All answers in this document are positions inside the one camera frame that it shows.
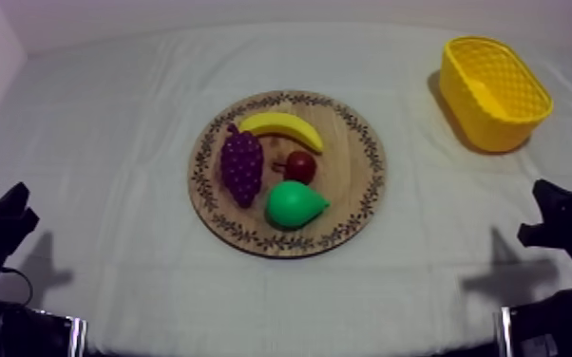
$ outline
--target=toy fruit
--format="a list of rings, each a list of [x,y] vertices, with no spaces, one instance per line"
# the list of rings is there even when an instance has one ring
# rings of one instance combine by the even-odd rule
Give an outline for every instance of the toy fruit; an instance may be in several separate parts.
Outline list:
[[[303,119],[286,113],[260,113],[246,118],[239,125],[239,131],[250,131],[253,135],[278,134],[308,146],[320,154],[324,144],[315,128]]]
[[[232,124],[228,131],[233,135],[226,138],[221,147],[221,179],[239,207],[248,208],[261,188],[264,152],[250,132],[239,133]]]
[[[268,196],[266,213],[283,228],[298,228],[318,216],[330,203],[318,192],[297,181],[283,181]]]
[[[305,185],[311,183],[317,170],[317,162],[305,151],[294,151],[288,155],[286,163],[274,162],[273,165],[283,168],[284,179],[299,181]]]

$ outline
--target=purple grapes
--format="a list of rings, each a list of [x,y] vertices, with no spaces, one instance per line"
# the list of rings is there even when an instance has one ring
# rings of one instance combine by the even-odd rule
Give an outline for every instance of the purple grapes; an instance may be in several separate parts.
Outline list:
[[[221,147],[221,178],[239,207],[248,208],[261,188],[264,152],[250,132],[240,133],[232,124],[228,131],[233,135]]]

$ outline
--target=white tablecloth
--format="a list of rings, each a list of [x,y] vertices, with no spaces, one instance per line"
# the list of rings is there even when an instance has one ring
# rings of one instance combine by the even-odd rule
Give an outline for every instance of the white tablecloth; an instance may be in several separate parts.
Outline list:
[[[528,145],[468,151],[429,90],[461,33],[394,25],[199,28],[32,58],[0,108],[0,196],[41,217],[9,265],[34,307],[80,316],[98,347],[182,356],[383,356],[492,336],[504,304],[572,287],[563,252],[525,249],[535,179],[572,189],[572,54],[511,42],[556,101]],[[227,105],[302,89],[354,108],[384,142],[374,220],[329,253],[231,249],[194,213],[194,139]],[[0,295],[22,299],[22,282]]]

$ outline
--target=round wooden tray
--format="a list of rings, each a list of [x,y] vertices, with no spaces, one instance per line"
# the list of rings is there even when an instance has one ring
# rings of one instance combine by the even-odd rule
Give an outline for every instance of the round wooden tray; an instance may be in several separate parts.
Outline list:
[[[219,150],[229,123],[260,112],[297,115],[312,124],[324,142],[315,156],[317,172],[310,186],[331,202],[318,218],[300,230],[282,232],[269,225],[264,212],[271,188],[282,181],[274,160],[285,161],[296,141],[265,136],[261,191],[249,209],[240,209],[221,183]],[[302,91],[273,91],[237,102],[202,131],[191,154],[188,189],[206,226],[224,242],[246,253],[272,258],[304,257],[326,252],[352,238],[372,218],[384,193],[386,158],[374,131],[356,112],[329,97]]]

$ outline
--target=plastic basket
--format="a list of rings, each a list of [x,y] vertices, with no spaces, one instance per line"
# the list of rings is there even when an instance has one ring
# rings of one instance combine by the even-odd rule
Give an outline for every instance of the plastic basket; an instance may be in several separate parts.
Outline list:
[[[470,142],[489,152],[521,145],[554,106],[517,54],[485,37],[446,44],[439,88]]]

